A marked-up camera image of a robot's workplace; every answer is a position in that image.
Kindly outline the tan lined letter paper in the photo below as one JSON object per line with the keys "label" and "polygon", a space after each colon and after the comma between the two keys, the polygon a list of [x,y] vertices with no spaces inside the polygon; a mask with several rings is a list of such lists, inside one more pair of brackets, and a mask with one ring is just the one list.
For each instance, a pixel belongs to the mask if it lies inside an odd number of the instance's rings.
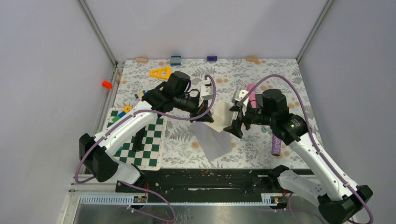
{"label": "tan lined letter paper", "polygon": [[216,132],[222,132],[224,128],[232,123],[234,112],[230,111],[230,108],[231,106],[225,101],[219,101],[212,115],[214,121],[212,123],[205,122],[205,124]]}

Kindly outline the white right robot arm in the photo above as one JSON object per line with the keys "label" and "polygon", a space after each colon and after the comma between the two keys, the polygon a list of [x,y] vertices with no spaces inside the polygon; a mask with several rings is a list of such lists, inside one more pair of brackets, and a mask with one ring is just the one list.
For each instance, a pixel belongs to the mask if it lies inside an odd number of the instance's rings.
{"label": "white right robot arm", "polygon": [[225,131],[242,138],[242,127],[269,126],[277,138],[304,160],[319,180],[319,183],[311,182],[280,165],[268,174],[269,189],[274,192],[285,189],[298,194],[317,206],[322,217],[331,224],[347,222],[373,195],[370,187],[358,185],[329,158],[316,136],[309,133],[308,123],[289,112],[287,99],[280,90],[265,90],[255,99],[256,107],[252,107],[246,90],[234,93],[231,107],[234,117]]}

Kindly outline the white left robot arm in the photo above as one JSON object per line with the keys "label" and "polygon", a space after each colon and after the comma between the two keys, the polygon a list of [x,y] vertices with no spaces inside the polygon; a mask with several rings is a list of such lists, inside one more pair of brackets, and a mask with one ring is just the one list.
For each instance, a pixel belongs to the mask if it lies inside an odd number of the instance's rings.
{"label": "white left robot arm", "polygon": [[124,182],[134,192],[144,188],[145,180],[134,165],[114,158],[118,149],[134,134],[159,117],[176,120],[212,122],[209,116],[216,97],[216,85],[212,76],[205,75],[203,87],[209,90],[211,104],[197,95],[188,97],[190,76],[175,71],[169,79],[143,95],[142,100],[122,118],[105,130],[90,136],[85,133],[79,138],[79,164],[74,174],[76,183],[92,179],[98,182],[116,180]]}

